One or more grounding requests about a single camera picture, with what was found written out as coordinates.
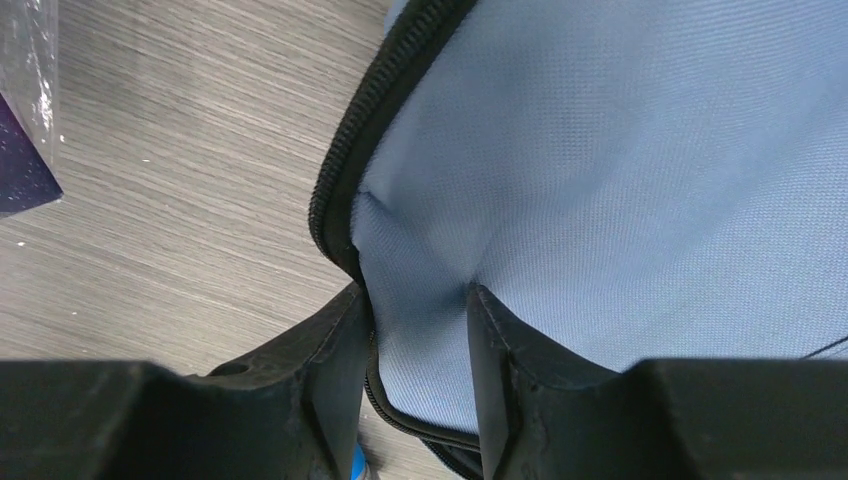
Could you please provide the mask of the blue grey student backpack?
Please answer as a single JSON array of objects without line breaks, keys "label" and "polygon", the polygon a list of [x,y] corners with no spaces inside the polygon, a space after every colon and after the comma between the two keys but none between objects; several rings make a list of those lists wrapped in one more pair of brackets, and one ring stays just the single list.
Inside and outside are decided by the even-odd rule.
[{"label": "blue grey student backpack", "polygon": [[402,1],[320,169],[366,391],[484,476],[467,297],[615,373],[847,365],[843,1]]}]

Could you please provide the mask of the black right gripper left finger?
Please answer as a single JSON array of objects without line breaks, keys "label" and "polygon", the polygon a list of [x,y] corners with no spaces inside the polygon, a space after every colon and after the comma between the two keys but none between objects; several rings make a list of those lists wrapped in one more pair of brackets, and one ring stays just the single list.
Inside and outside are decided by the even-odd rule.
[{"label": "black right gripper left finger", "polygon": [[1,475],[347,479],[369,334],[352,285],[204,376],[146,361],[5,361]]}]

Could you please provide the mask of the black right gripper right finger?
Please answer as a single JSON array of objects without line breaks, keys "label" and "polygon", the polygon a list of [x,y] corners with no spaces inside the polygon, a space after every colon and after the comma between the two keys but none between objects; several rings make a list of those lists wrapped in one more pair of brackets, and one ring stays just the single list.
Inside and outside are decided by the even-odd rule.
[{"label": "black right gripper right finger", "polygon": [[843,479],[843,361],[650,359],[604,369],[467,297],[488,479]]}]

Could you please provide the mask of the dark blue galaxy cover book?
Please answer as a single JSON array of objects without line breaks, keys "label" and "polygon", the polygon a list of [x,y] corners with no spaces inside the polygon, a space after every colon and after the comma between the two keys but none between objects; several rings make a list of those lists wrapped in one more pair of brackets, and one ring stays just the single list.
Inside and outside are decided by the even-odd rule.
[{"label": "dark blue galaxy cover book", "polygon": [[1,216],[57,201],[59,5],[1,0]]}]

